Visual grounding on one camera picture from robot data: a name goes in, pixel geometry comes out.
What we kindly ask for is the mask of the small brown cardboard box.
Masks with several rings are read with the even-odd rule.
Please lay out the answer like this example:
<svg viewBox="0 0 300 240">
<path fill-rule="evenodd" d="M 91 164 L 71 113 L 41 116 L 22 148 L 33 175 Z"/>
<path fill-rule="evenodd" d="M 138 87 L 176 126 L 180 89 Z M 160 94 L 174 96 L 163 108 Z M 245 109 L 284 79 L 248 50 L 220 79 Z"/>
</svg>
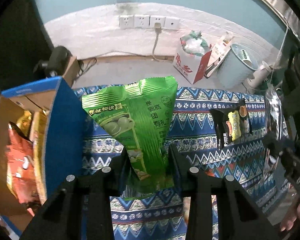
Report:
<svg viewBox="0 0 300 240">
<path fill-rule="evenodd" d="M 80 66 L 77 57 L 71 56 L 69 63 L 65 69 L 65 72 L 62 75 L 63 79 L 66 81 L 69 87 L 72 87 L 72 85 L 74 84 L 74 81 L 76 80 L 79 71 L 80 71 Z"/>
</svg>

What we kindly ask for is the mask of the black round speaker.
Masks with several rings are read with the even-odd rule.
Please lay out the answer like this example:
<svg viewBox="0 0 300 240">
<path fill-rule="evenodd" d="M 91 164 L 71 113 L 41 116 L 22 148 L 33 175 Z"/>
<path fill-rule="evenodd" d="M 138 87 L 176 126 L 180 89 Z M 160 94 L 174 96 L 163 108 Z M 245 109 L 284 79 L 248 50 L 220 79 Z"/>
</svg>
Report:
<svg viewBox="0 0 300 240">
<path fill-rule="evenodd" d="M 34 78 L 41 80 L 47 77 L 61 76 L 65 73 L 72 53 L 64 46 L 57 46 L 53 49 L 50 58 L 39 60 L 33 69 Z"/>
</svg>

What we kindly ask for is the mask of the orange snack bag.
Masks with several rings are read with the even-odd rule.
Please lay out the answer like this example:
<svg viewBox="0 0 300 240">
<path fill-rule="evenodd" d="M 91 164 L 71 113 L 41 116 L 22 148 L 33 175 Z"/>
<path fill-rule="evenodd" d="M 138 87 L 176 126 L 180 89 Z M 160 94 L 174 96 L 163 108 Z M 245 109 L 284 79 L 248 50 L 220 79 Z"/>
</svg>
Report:
<svg viewBox="0 0 300 240">
<path fill-rule="evenodd" d="M 18 202 L 34 216 L 41 207 L 34 174 L 32 142 L 13 122 L 8 123 L 6 184 Z"/>
</svg>

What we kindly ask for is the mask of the green snack bag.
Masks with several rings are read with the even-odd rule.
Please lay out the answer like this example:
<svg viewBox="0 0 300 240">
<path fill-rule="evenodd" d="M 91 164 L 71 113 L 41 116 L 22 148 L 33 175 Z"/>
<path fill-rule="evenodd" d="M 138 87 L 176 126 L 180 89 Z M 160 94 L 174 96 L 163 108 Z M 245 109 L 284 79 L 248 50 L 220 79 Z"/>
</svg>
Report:
<svg viewBox="0 0 300 240">
<path fill-rule="evenodd" d="M 173 185 L 164 143 L 170 129 L 178 83 L 173 76 L 151 77 L 102 88 L 82 97 L 82 107 L 127 151 L 127 184 L 149 195 Z"/>
</svg>

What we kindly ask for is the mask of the blue patterned bed cover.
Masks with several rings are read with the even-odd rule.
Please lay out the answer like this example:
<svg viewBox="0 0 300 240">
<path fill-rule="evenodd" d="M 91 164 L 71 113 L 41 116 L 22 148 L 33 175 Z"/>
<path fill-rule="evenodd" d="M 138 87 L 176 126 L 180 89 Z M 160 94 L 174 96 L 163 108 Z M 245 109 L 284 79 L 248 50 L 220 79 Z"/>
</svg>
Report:
<svg viewBox="0 0 300 240">
<path fill-rule="evenodd" d="M 211 109 L 225 109 L 244 100 L 251 133 L 219 150 Z M 264 97 L 218 89 L 179 87 L 166 145 L 175 144 L 191 165 L 216 177 L 232 175 L 261 210 L 269 215 L 288 193 L 282 172 L 264 173 L 266 154 Z M 148 198 L 110 198 L 115 239 L 184 239 L 185 201 L 175 189 L 161 190 Z"/>
</svg>

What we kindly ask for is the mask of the pale green waste bin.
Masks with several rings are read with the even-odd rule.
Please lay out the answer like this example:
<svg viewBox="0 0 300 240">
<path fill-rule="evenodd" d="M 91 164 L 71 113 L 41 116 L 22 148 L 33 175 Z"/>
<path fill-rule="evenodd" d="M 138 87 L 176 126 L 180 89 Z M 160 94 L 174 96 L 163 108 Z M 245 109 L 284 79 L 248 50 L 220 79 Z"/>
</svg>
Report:
<svg viewBox="0 0 300 240">
<path fill-rule="evenodd" d="M 258 63 L 252 50 L 239 43 L 233 43 L 217 70 L 220 84 L 226 88 L 233 88 L 248 77 L 251 77 L 258 69 Z"/>
</svg>

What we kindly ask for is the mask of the yellow snack bag long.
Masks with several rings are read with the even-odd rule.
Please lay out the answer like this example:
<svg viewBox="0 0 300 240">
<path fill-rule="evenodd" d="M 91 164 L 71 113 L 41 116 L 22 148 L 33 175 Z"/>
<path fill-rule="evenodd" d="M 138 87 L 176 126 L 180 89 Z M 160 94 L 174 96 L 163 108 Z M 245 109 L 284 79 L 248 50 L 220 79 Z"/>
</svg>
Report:
<svg viewBox="0 0 300 240">
<path fill-rule="evenodd" d="M 25 110 L 23 115 L 17 120 L 17 126 L 26 138 L 32 142 L 34 177 L 41 204 L 44 204 L 47 200 L 43 172 L 43 146 L 46 124 L 47 116 L 44 111 L 31 113 L 30 111 Z"/>
</svg>

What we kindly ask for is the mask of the white wall socket strip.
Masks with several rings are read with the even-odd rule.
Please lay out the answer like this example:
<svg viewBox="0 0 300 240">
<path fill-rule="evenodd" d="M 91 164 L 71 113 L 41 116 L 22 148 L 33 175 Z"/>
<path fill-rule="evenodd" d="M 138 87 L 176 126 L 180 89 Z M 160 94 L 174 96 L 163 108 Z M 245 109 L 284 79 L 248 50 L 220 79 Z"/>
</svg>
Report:
<svg viewBox="0 0 300 240">
<path fill-rule="evenodd" d="M 119 27 L 121 29 L 141 28 L 154 29 L 161 27 L 163 29 L 179 29 L 180 18 L 172 16 L 159 15 L 120 15 Z"/>
</svg>

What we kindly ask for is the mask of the blue cardboard box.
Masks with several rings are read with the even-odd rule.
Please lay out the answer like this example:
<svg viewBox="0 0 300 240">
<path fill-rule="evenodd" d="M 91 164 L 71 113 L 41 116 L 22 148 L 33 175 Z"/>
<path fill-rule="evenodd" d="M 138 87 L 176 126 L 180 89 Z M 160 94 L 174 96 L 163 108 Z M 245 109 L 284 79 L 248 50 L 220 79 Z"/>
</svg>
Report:
<svg viewBox="0 0 300 240">
<path fill-rule="evenodd" d="M 37 165 L 37 187 L 45 202 L 66 176 L 79 176 L 82 168 L 83 126 L 86 113 L 79 98 L 61 77 L 51 77 L 5 90 L 0 95 L 0 218 L 20 236 L 32 219 L 7 185 L 8 124 L 17 123 L 25 111 L 32 117 L 26 138 L 33 157 L 20 159 Z"/>
</svg>

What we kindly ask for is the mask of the white red carton box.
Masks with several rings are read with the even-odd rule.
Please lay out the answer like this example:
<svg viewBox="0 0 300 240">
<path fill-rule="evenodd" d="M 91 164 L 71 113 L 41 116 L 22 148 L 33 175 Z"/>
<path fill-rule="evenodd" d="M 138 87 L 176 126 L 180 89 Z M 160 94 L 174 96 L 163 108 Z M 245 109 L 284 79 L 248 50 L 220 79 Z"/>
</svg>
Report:
<svg viewBox="0 0 300 240">
<path fill-rule="evenodd" d="M 200 31 L 191 31 L 180 38 L 173 66 L 190 84 L 209 78 L 229 53 L 234 36 L 226 32 L 210 44 Z"/>
</svg>

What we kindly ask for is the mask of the black yellow snack bag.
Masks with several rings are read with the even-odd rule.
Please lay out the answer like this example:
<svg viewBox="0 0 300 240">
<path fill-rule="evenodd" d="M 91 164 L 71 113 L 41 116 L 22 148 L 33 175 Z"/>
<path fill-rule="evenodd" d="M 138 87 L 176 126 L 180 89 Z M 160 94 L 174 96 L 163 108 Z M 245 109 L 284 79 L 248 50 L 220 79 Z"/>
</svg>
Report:
<svg viewBox="0 0 300 240">
<path fill-rule="evenodd" d="M 244 99 L 239 100 L 230 108 L 211 109 L 210 114 L 213 118 L 219 150 L 229 146 L 244 135 L 252 133 Z"/>
</svg>

